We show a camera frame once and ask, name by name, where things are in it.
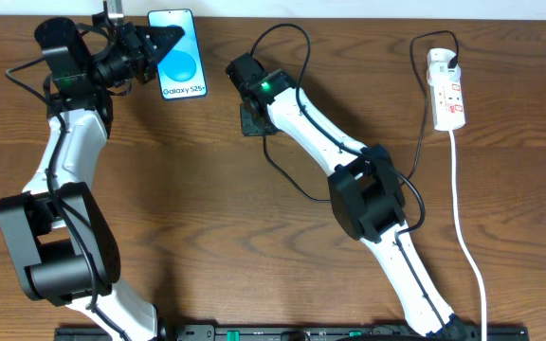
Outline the white USB charger plug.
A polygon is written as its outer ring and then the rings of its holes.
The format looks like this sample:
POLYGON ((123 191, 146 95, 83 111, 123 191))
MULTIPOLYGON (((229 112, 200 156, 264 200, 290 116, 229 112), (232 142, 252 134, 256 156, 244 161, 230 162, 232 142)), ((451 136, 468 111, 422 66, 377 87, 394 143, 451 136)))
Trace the white USB charger plug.
POLYGON ((429 86, 442 82, 459 82, 462 75, 461 67, 451 61, 430 61, 428 63, 427 81, 429 86))

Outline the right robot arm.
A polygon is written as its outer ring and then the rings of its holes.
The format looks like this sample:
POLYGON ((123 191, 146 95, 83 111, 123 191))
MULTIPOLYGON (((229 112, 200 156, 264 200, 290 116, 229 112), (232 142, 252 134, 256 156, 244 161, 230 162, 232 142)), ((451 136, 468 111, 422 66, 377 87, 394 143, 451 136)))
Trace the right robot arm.
POLYGON ((267 72, 249 53, 233 60, 226 73, 255 120, 291 136, 324 170, 338 224, 373 253, 411 329, 438 339, 469 337, 411 241, 400 184, 404 177, 389 153, 380 145, 367 147, 346 135, 286 72, 267 72))

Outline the blue Samsung Galaxy smartphone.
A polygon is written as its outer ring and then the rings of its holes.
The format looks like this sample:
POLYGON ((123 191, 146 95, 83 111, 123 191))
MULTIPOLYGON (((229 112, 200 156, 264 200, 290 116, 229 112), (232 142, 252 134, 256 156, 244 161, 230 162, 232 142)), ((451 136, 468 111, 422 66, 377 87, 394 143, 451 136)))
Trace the blue Samsung Galaxy smartphone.
POLYGON ((205 97, 208 88, 191 10, 152 10, 148 20, 152 27, 181 27, 184 30, 182 38, 157 66, 162 98, 205 97))

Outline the white power strip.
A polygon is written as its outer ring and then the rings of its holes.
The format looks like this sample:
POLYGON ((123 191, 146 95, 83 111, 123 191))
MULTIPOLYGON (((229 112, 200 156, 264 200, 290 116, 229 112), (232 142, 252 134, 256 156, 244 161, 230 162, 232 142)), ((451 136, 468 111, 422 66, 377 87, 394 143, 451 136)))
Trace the white power strip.
MULTIPOLYGON (((457 54, 446 48, 432 48, 428 55, 430 61, 451 61, 451 66, 458 63, 457 54)), ((436 131, 448 132, 465 125, 464 97, 461 80, 442 82, 430 86, 433 127, 436 131)))

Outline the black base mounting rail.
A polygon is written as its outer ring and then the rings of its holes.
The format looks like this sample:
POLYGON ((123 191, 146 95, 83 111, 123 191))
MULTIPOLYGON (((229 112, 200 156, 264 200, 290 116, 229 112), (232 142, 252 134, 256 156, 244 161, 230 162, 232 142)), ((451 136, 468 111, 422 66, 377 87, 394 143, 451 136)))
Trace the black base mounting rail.
MULTIPOLYGON (((488 327, 487 340, 528 341, 525 327, 488 327)), ((333 341, 333 340, 449 340, 424 337, 402 325, 371 327, 215 327, 212 325, 178 326, 165 339, 177 341, 333 341)), ((113 340, 101 328, 57 328, 55 341, 113 340)), ((454 340, 481 340, 475 326, 464 326, 454 340)))

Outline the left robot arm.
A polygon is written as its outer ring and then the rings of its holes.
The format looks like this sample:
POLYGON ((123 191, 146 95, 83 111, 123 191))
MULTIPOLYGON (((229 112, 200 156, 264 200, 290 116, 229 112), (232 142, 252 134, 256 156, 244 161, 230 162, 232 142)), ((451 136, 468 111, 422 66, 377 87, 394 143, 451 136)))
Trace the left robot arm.
POLYGON ((0 200, 0 229, 24 294, 82 313, 114 340, 169 340, 156 306, 122 278, 113 233, 92 194, 113 99, 146 83, 184 36, 178 26, 90 24, 66 17, 34 32, 49 72, 38 98, 50 128, 38 169, 23 190, 0 200))

